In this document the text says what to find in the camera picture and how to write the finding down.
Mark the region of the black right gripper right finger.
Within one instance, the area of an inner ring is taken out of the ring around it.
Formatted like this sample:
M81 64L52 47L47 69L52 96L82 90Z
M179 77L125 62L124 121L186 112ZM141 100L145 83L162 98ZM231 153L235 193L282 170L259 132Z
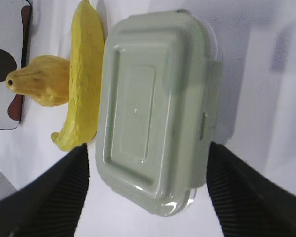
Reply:
M214 142L206 182L224 236L296 237L296 196Z

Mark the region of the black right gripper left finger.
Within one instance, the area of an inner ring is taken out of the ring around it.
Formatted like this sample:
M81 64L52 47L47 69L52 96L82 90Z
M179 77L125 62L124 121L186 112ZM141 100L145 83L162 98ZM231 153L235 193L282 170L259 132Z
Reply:
M73 237L89 188L87 145L0 201L0 237Z

